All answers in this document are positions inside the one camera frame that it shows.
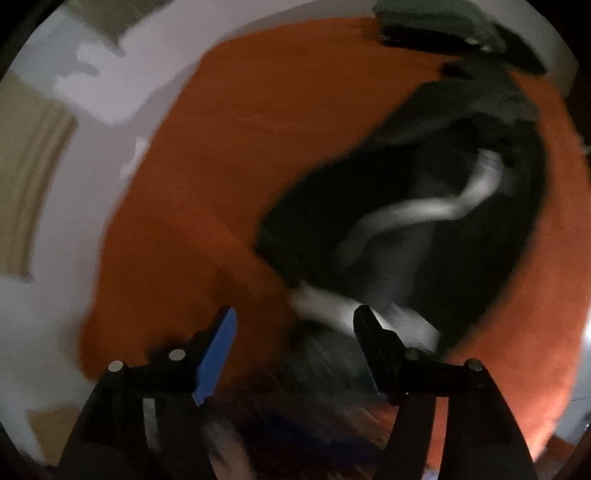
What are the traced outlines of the black garment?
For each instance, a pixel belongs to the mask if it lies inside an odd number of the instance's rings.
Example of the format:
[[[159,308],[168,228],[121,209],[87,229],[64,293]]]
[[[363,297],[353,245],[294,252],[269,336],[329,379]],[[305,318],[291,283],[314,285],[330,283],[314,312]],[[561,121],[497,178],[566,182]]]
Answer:
[[[259,479],[418,479],[451,404],[447,479],[532,479],[488,361],[443,359],[505,287],[538,216],[539,113],[498,62],[442,65],[352,150],[271,202],[280,292],[238,310],[218,405]]]

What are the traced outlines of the orange fleece blanket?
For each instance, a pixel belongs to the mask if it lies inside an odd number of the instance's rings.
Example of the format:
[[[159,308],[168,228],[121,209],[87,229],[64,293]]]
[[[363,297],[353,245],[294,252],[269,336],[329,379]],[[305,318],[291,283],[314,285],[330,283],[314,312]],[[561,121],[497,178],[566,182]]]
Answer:
[[[283,25],[211,49],[107,229],[80,333],[84,375],[98,378],[115,359],[142,364],[218,308],[238,314],[276,296],[279,279],[254,251],[273,199],[298,175],[352,150],[457,60],[386,46],[370,18]],[[558,90],[542,75],[506,67],[539,113],[545,187],[505,287],[443,358],[489,362],[539,455],[571,395],[590,304],[589,172]],[[236,339],[222,391],[245,368]]]

